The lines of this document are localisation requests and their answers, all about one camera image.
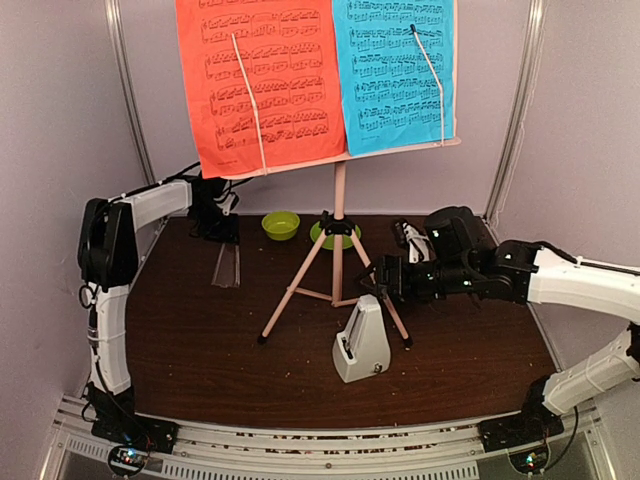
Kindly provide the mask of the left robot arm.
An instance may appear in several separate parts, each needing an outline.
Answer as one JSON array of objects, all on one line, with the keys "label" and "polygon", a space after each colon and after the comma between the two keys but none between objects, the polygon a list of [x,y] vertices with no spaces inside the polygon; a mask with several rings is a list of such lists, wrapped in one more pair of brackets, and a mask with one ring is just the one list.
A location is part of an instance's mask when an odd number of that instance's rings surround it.
[{"label": "left robot arm", "polygon": [[195,237],[236,244],[239,221],[232,210],[237,203],[227,179],[175,174],[85,206],[77,261],[83,281],[79,299],[89,312],[89,399],[98,421],[123,444],[137,442],[144,433],[134,413],[125,342],[127,297],[141,266],[137,234],[184,212],[195,223]]}]

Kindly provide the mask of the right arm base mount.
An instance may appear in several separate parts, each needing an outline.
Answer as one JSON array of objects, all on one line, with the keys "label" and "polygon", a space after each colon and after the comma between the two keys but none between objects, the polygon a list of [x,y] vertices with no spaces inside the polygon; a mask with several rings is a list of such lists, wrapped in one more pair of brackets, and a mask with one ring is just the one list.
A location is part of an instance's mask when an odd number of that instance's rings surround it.
[{"label": "right arm base mount", "polygon": [[484,420],[478,430],[486,453],[506,450],[516,472],[535,475],[551,465],[548,441],[562,434],[564,425],[559,417],[518,413]]}]

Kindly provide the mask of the pink music stand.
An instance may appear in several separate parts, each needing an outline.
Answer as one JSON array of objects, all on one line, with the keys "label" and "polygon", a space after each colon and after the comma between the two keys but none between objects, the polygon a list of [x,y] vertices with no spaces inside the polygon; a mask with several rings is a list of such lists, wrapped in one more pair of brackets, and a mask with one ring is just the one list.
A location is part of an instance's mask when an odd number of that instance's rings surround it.
[{"label": "pink music stand", "polygon": [[[441,140],[439,142],[430,142],[424,144],[414,144],[404,147],[398,147],[393,149],[387,149],[379,152],[375,152],[375,154],[387,154],[387,153],[400,153],[401,151],[411,151],[411,150],[420,150],[420,149],[431,149],[431,148],[443,148],[448,146],[455,146],[461,143],[461,140],[455,135],[456,133],[456,123],[457,119],[455,116],[455,107],[456,107],[456,82],[457,82],[457,49],[458,49],[458,17],[459,17],[459,6],[458,1],[452,1],[452,15],[453,15],[453,108],[454,115],[452,120],[453,125],[453,133],[454,136],[451,139],[444,139],[444,110],[441,108]],[[440,101],[444,98],[444,91],[441,84],[441,79],[436,75],[435,69],[431,62],[430,57],[428,57],[426,50],[424,48],[424,44],[421,43],[420,34],[417,31],[413,31],[411,35],[416,40],[418,45],[423,51],[423,56],[425,57],[427,64],[429,65],[430,71],[435,78],[436,85],[439,89],[439,97]],[[318,239],[315,241],[311,249],[309,250],[307,256],[304,261],[301,263],[298,271],[293,277],[291,283],[286,287],[286,290],[279,301],[277,307],[269,318],[268,322],[260,332],[257,337],[257,343],[259,345],[266,344],[268,337],[275,327],[276,322],[279,320],[281,315],[283,314],[286,306],[289,301],[293,297],[294,294],[300,294],[304,296],[308,296],[311,298],[323,300],[330,302],[332,307],[344,307],[355,305],[357,303],[357,299],[343,299],[343,239],[349,238],[352,241],[353,247],[357,252],[360,260],[364,264],[365,267],[370,265],[370,259],[367,255],[361,240],[357,237],[355,223],[353,223],[345,214],[345,195],[346,195],[346,171],[347,164],[346,159],[338,161],[338,157],[335,157],[332,160],[334,164],[334,212],[331,214],[328,211],[323,211],[320,216],[320,227],[321,232]],[[311,267],[313,261],[321,250],[321,247],[328,238],[329,235],[334,235],[334,250],[333,250],[333,263],[332,263],[332,289],[331,295],[325,295],[320,292],[316,292],[313,290],[305,289],[300,287],[300,283],[303,280],[304,276],[308,272]],[[395,306],[389,298],[384,298],[382,300],[383,304],[386,306],[388,313],[390,314],[393,323],[395,324],[401,338],[403,341],[403,345],[405,350],[409,350],[413,345],[413,340],[408,333],[406,327],[404,326]]]}]

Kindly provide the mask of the blue cloth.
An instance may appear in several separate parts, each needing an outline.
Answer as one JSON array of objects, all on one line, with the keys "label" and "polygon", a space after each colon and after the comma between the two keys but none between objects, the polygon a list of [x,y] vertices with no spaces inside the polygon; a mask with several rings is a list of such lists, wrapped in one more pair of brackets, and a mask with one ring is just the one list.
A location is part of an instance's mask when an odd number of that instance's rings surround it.
[{"label": "blue cloth", "polygon": [[332,7],[349,153],[453,139],[455,2]]}]

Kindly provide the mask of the clear metronome cover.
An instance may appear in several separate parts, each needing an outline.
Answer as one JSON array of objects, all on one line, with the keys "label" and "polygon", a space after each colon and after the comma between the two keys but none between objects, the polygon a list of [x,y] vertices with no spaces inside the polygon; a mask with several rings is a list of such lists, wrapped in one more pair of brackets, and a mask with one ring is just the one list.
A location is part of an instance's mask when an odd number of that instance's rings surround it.
[{"label": "clear metronome cover", "polygon": [[220,288],[238,288],[241,283],[240,245],[221,245],[212,277],[212,285]]}]

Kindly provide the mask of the red sheet music mat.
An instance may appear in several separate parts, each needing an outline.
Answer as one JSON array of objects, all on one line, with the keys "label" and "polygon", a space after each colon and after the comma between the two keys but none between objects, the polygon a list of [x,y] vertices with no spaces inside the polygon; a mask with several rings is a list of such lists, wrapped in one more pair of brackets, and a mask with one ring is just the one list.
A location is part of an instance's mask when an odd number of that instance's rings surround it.
[{"label": "red sheet music mat", "polygon": [[204,177],[319,164],[346,150],[329,1],[178,1],[191,130]]}]

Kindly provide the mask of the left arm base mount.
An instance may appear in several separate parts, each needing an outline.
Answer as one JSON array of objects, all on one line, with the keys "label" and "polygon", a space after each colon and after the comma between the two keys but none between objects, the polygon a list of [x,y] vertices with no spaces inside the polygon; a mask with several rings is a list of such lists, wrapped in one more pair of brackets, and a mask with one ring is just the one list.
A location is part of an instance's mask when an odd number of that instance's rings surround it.
[{"label": "left arm base mount", "polygon": [[121,477],[141,473],[152,453],[171,454],[177,439],[179,426],[175,422],[144,416],[136,420],[141,428],[134,426],[132,433],[102,419],[91,428],[93,436],[114,443],[107,454],[107,466]]}]

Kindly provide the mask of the grey metronome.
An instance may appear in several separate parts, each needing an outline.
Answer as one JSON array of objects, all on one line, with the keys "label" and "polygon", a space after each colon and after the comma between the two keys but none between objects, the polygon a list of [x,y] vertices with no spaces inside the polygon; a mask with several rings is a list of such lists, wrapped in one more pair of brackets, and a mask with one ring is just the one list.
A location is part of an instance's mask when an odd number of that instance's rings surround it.
[{"label": "grey metronome", "polygon": [[336,334],[332,359],[344,383],[377,376],[388,370],[391,350],[378,299],[370,294],[358,299],[346,327]]}]

